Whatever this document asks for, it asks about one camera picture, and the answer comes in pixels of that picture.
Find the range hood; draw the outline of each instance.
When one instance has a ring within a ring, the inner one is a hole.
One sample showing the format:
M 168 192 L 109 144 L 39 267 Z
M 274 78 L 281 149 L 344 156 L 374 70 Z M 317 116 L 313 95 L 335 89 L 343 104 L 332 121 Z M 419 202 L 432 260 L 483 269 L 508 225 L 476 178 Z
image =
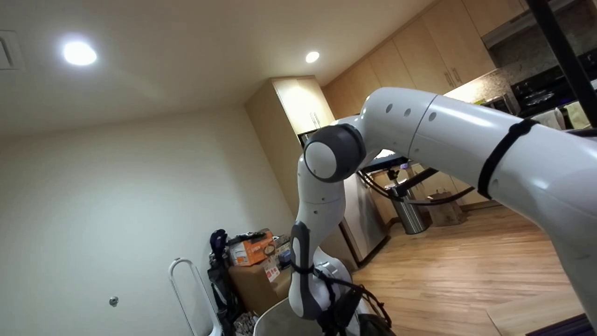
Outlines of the range hood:
M 551 7 L 554 13 L 557 13 L 559 10 L 577 1 L 578 0 L 551 0 L 549 1 L 549 7 Z M 504 41 L 506 38 L 536 24 L 537 21 L 535 20 L 535 17 L 530 11 L 527 10 L 513 20 L 504 23 L 491 32 L 488 32 L 481 39 L 487 46 L 487 49 L 489 49 L 499 42 Z

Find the wooden floor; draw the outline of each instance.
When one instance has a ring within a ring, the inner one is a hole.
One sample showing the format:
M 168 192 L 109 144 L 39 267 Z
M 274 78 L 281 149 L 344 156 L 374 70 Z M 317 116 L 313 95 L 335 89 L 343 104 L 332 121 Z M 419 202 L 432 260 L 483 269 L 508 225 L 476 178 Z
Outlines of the wooden floor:
M 415 236 L 394 225 L 353 277 L 385 303 L 398 335 L 498 335 L 487 307 L 570 288 L 545 234 L 505 207 Z

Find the white robotic arm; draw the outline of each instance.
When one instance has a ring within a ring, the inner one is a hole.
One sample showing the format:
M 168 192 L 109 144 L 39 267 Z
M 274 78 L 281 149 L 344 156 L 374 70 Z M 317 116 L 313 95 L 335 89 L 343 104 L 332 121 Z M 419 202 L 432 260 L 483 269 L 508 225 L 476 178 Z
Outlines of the white robotic arm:
M 404 88 L 381 88 L 358 116 L 324 127 L 298 162 L 300 205 L 292 229 L 294 312 L 317 319 L 330 307 L 311 267 L 350 281 L 318 246 L 344 215 L 343 180 L 381 149 L 478 187 L 487 158 L 521 119 L 483 106 Z M 591 323 L 597 323 L 597 142 L 537 125 L 518 138 L 488 180 L 489 195 L 526 216 L 551 238 Z M 333 287 L 339 297 L 342 288 Z

